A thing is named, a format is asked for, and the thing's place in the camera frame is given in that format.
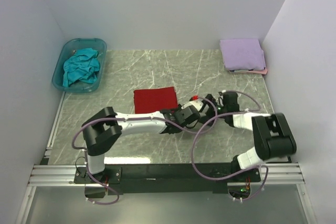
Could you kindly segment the red t-shirt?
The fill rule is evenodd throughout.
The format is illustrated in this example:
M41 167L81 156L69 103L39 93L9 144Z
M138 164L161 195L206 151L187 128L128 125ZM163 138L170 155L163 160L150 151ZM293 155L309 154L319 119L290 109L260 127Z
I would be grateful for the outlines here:
M152 113L178 107L174 87L134 90L135 114Z

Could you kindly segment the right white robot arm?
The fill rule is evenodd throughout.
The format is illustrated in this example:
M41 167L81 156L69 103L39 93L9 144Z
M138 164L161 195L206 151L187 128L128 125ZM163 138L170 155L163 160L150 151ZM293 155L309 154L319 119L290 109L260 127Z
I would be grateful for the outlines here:
M203 112L208 106L202 124L218 114L230 127L253 133L254 147L236 155L231 162L230 175L235 181L243 181L250 167L296 153L296 141L284 114L244 113L238 104L238 93L234 91L221 91L218 99L208 94L206 99L209 101L204 101L201 107Z

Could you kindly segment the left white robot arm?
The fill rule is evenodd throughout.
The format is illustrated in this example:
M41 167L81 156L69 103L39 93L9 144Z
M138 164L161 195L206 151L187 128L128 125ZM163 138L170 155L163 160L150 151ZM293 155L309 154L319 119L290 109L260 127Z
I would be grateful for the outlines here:
M102 109L82 125L87 148L87 178L93 183L104 179L104 155L119 137L140 133L176 134L199 119L200 114L193 105L147 114L119 113L111 106Z

